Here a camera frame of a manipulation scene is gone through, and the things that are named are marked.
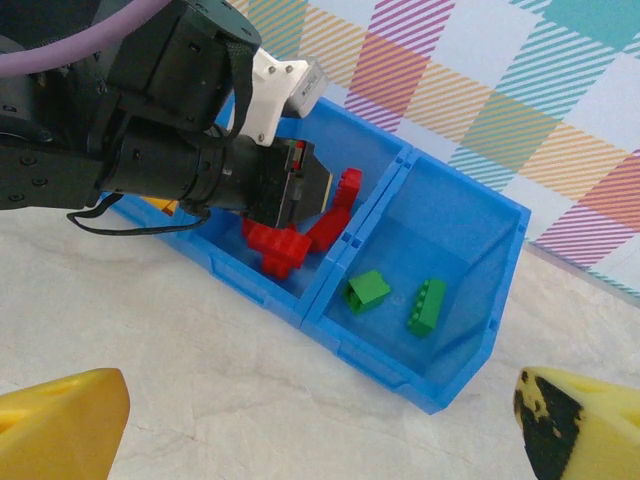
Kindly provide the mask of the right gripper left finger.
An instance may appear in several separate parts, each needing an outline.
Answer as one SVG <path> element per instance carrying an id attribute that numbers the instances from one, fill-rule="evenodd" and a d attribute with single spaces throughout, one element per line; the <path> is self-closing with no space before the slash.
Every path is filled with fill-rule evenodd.
<path id="1" fill-rule="evenodd" d="M 2 394 L 1 477 L 106 479 L 129 412 L 129 392 L 117 368 Z"/>

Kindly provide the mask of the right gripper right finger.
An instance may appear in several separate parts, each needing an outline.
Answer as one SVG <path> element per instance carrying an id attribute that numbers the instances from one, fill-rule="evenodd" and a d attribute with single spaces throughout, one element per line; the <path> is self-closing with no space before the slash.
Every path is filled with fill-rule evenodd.
<path id="1" fill-rule="evenodd" d="M 546 367 L 522 369 L 514 415 L 538 479 L 637 479 L 639 391 Z"/>

